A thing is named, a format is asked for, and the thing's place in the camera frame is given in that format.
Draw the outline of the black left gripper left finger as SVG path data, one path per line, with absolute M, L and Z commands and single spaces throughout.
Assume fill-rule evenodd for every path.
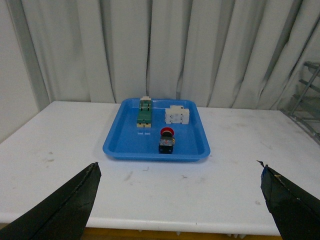
M 101 179 L 91 163 L 51 195 L 0 231 L 2 240 L 79 240 Z

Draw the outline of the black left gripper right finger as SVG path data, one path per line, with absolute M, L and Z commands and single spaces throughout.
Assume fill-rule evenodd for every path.
M 320 238 L 320 200 L 259 162 L 261 191 L 283 240 L 318 240 Z

